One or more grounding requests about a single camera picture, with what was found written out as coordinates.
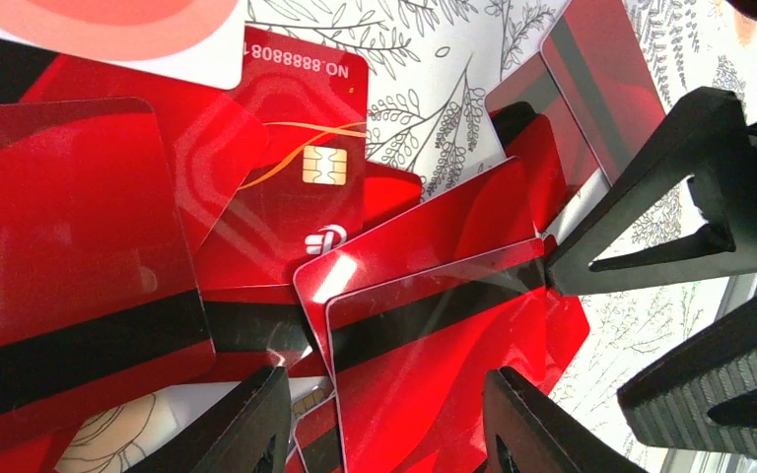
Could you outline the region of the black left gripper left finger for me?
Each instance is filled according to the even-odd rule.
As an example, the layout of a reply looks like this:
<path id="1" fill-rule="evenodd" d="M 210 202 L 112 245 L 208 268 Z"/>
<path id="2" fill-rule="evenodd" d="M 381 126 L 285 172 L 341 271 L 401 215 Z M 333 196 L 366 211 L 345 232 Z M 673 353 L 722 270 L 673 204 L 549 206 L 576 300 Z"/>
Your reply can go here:
<path id="1" fill-rule="evenodd" d="M 291 432 L 287 370 L 265 367 L 131 472 L 282 472 Z"/>

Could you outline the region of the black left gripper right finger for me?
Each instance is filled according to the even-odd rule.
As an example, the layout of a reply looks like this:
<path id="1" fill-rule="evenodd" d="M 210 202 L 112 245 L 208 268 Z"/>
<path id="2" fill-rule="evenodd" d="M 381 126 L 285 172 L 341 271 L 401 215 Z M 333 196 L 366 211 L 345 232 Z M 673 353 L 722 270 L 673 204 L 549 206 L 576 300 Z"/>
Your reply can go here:
<path id="1" fill-rule="evenodd" d="M 641 472 L 511 367 L 487 372 L 483 391 L 491 472 Z"/>

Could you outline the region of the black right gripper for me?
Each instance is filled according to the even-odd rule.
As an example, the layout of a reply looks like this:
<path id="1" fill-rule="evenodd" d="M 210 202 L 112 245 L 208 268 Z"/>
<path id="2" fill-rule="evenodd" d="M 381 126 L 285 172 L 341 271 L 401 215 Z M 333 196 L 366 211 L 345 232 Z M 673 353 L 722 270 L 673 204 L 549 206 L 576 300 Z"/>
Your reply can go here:
<path id="1" fill-rule="evenodd" d="M 757 273 L 757 122 L 735 94 L 678 101 L 545 269 L 572 296 Z"/>

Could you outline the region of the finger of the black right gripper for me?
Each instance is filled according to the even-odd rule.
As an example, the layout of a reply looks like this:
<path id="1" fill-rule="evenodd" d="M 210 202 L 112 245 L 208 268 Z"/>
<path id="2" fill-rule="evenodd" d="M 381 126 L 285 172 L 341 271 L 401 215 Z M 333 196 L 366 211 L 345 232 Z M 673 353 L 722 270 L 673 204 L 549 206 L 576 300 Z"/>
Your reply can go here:
<path id="1" fill-rule="evenodd" d="M 757 456 L 757 297 L 640 371 L 618 402 L 644 444 Z"/>

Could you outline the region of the red card black stripe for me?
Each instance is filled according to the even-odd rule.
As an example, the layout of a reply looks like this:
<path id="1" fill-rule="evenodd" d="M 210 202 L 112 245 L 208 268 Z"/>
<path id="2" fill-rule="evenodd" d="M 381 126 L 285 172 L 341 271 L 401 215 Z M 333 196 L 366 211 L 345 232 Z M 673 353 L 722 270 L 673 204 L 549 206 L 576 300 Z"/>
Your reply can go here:
<path id="1" fill-rule="evenodd" d="M 349 472 L 470 472 L 485 458 L 488 371 L 543 393 L 588 334 L 551 290 L 539 238 L 333 298 L 326 307 Z"/>

